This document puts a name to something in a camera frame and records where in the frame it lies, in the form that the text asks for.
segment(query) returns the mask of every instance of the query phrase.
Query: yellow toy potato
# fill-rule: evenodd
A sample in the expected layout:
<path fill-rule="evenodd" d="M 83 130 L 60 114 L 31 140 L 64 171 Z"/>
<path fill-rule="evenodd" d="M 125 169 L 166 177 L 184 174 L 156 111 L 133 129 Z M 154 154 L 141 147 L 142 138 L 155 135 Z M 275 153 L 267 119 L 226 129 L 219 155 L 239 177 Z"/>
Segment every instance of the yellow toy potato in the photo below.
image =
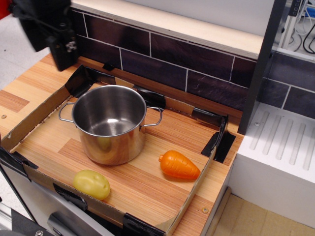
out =
<path fill-rule="evenodd" d="M 104 200 L 110 193 L 110 185 L 103 175 L 92 170 L 79 171 L 73 179 L 73 186 L 91 197 Z"/>

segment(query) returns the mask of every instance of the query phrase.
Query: orange toy carrot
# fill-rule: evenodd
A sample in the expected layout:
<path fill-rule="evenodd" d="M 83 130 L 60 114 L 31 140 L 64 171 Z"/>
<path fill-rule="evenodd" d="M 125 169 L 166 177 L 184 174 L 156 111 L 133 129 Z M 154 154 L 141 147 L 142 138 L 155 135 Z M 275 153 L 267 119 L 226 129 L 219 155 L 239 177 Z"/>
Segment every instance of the orange toy carrot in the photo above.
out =
<path fill-rule="evenodd" d="M 181 153 L 171 150 L 159 157 L 161 169 L 164 174 L 186 179 L 197 179 L 200 170 L 187 157 Z"/>

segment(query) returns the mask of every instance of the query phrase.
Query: pot rim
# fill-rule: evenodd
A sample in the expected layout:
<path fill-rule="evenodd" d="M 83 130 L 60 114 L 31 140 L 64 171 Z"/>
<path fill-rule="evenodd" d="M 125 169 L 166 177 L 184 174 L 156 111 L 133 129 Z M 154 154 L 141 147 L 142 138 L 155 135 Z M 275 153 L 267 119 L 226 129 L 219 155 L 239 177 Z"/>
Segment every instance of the pot rim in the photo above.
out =
<path fill-rule="evenodd" d="M 136 94 L 136 96 L 138 96 L 139 99 L 142 101 L 143 106 L 144 106 L 144 108 L 145 108 L 145 109 L 144 109 L 144 114 L 143 114 L 141 120 L 140 120 L 133 128 L 131 128 L 131 129 L 129 129 L 129 130 L 123 132 L 123 133 L 115 134 L 115 135 L 96 135 L 96 134 L 93 134 L 93 133 L 90 133 L 90 132 L 84 130 L 83 128 L 81 128 L 81 127 L 77 124 L 77 122 L 76 122 L 75 119 L 74 119 L 73 113 L 74 113 L 74 110 L 75 110 L 75 107 L 76 107 L 78 101 L 79 101 L 81 98 L 87 96 L 87 94 L 89 94 L 89 93 L 95 91 L 95 89 L 104 89 L 104 87 L 106 87 L 106 88 L 110 88 L 110 87 L 120 87 L 120 88 L 122 88 L 122 89 L 129 90 L 129 91 L 133 92 L 134 94 Z M 130 131 L 132 131 L 132 130 L 134 130 L 135 128 L 139 127 L 139 126 L 141 125 L 141 123 L 143 122 L 143 120 L 145 119 L 146 113 L 147 113 L 147 104 L 146 104 L 145 100 L 143 99 L 143 97 L 142 97 L 137 91 L 135 91 L 135 90 L 133 90 L 133 89 L 131 89 L 131 88 L 125 87 L 125 86 L 121 86 L 121 85 L 103 85 L 103 86 L 99 86 L 99 87 L 93 88 L 93 89 L 91 89 L 91 90 L 85 92 L 83 95 L 81 95 L 81 96 L 78 98 L 78 100 L 77 100 L 77 101 L 74 103 L 74 105 L 73 105 L 73 108 L 72 108 L 72 111 L 71 111 L 71 116 L 72 116 L 72 120 L 73 120 L 73 123 L 75 124 L 75 126 L 76 126 L 78 129 L 80 129 L 82 132 L 84 132 L 84 133 L 86 133 L 86 134 L 89 134 L 89 135 L 92 135 L 92 136 L 95 136 L 95 137 L 109 138 L 109 137 L 121 136 L 121 135 L 126 134 L 126 133 L 129 133 Z"/>

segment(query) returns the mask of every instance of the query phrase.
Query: white ledge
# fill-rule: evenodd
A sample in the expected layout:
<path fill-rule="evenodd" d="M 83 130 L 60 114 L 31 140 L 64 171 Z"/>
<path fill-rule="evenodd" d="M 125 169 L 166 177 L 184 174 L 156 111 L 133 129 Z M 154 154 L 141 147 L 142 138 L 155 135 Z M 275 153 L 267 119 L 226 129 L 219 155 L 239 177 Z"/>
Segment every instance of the white ledge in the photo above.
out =
<path fill-rule="evenodd" d="M 124 0 L 72 0 L 72 6 L 136 27 L 256 60 L 263 37 Z"/>

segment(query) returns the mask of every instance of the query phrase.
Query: tile backsplash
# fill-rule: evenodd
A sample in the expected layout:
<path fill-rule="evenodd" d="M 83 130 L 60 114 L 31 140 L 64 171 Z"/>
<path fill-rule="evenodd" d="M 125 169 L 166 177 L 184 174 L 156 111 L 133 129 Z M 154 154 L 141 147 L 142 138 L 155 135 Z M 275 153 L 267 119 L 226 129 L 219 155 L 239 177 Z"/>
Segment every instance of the tile backsplash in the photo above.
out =
<path fill-rule="evenodd" d="M 275 52 L 261 102 L 315 119 L 315 63 Z"/>
<path fill-rule="evenodd" d="M 242 111 L 256 61 L 72 9 L 80 54 Z"/>

